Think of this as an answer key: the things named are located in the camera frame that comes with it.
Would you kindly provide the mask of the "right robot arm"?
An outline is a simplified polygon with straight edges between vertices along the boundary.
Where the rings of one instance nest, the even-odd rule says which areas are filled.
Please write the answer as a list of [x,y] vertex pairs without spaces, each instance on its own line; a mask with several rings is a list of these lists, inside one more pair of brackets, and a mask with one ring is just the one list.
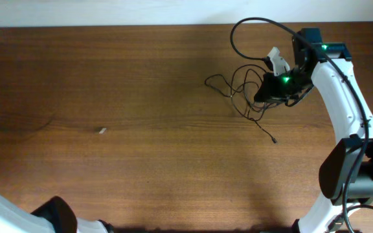
[[317,88],[332,122],[336,145],[319,169],[321,192],[292,232],[353,232],[351,212],[373,202],[373,114],[360,91],[352,57],[344,43],[325,43],[318,28],[293,33],[296,67],[290,69],[276,47],[266,58],[270,72],[255,102],[299,103]]

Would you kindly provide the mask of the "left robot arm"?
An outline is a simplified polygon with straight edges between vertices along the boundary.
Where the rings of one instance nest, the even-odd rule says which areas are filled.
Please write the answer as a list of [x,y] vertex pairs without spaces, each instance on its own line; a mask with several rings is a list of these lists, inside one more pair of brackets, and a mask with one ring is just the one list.
[[0,195],[0,232],[113,233],[103,220],[76,217],[71,207],[54,196],[32,212],[26,212]]

